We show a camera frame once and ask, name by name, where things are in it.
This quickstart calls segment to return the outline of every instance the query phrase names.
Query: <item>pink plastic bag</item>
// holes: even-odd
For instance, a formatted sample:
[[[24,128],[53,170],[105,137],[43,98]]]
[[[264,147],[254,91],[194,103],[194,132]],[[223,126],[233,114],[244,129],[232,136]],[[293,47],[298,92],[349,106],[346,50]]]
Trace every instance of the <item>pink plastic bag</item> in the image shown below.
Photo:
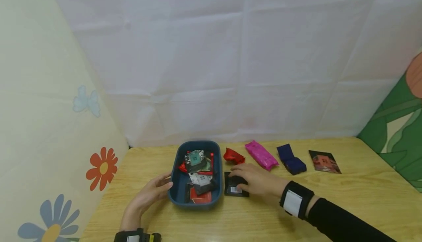
[[[252,142],[245,145],[246,150],[258,162],[261,167],[270,171],[273,166],[278,165],[277,160],[258,142]]]

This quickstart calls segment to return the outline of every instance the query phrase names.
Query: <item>black wristband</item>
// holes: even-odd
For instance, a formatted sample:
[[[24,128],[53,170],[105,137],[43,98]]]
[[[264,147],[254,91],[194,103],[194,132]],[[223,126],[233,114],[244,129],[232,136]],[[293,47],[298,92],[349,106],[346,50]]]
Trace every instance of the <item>black wristband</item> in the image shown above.
[[[294,215],[304,220],[306,218],[306,209],[313,196],[313,191],[294,181],[290,181],[281,195],[280,206],[289,215]]]
[[[143,234],[144,229],[142,228],[138,228],[135,231],[120,231],[114,237],[114,242],[141,241]]]

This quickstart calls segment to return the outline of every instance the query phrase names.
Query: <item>fingers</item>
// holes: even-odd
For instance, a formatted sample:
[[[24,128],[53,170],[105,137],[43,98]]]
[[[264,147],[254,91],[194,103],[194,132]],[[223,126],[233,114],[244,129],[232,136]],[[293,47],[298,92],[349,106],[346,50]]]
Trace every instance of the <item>fingers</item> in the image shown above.
[[[167,192],[172,186],[173,186],[173,182],[170,181],[170,182],[164,184],[163,186],[157,187],[155,190],[156,190],[156,192],[161,194],[161,193]]]
[[[237,189],[239,190],[244,190],[244,191],[246,191],[246,192],[248,192],[249,193],[249,186],[247,185],[247,184],[243,184],[243,183],[241,183],[241,184],[238,184],[238,186],[237,186]]]
[[[239,176],[245,179],[247,173],[243,170],[233,170],[230,174],[229,177],[233,177],[233,176]]]
[[[171,175],[171,172],[166,172],[163,173],[161,175],[158,175],[157,177],[153,178],[152,180],[149,181],[148,185],[149,186],[156,186],[158,187],[158,185],[162,185],[160,184],[163,180],[165,180],[166,178],[169,178]]]
[[[165,179],[165,180],[162,181],[161,185],[164,185],[164,184],[169,183],[169,182],[170,182],[170,178]]]
[[[233,167],[231,167],[230,169],[231,170],[244,170],[244,169],[247,169],[247,164],[245,164],[245,163],[242,163],[242,164],[238,164],[238,165],[234,165]]]
[[[157,179],[158,181],[162,181],[166,178],[169,178],[170,176],[171,176],[171,172],[166,172],[161,175],[158,175],[155,179]]]
[[[251,164],[251,163],[242,163],[242,164],[234,165],[230,169],[231,170],[243,170],[243,171],[247,171],[247,170],[257,169],[257,167],[254,164]]]

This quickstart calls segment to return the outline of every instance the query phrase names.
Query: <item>hand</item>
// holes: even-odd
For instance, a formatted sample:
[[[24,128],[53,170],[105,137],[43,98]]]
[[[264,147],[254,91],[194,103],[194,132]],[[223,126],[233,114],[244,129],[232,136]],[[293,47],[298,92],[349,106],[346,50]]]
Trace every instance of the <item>hand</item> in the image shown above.
[[[136,230],[142,214],[153,203],[167,197],[167,191],[173,186],[169,179],[170,175],[171,172],[166,172],[153,178],[138,192],[125,209],[120,231]]]
[[[239,164],[231,168],[229,177],[240,176],[248,184],[239,184],[237,187],[251,194],[281,197],[288,180],[275,176],[253,164]]]

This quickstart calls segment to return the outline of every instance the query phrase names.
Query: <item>blue container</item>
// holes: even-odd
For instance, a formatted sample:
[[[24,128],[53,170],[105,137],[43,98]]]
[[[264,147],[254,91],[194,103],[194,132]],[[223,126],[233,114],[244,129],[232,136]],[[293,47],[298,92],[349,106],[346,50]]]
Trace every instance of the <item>blue container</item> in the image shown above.
[[[211,192],[211,202],[203,204],[185,203],[185,188],[189,181],[189,175],[179,170],[179,166],[184,161],[184,156],[188,151],[204,150],[214,153],[214,178],[213,180],[218,185],[215,190]],[[173,171],[171,173],[171,181],[173,182],[172,188],[169,190],[169,199],[172,203],[183,209],[194,210],[209,210],[213,208],[218,199],[223,193],[223,171],[222,160],[220,155],[220,147],[214,141],[199,140],[188,141],[180,145],[177,150],[176,158],[174,160]]]

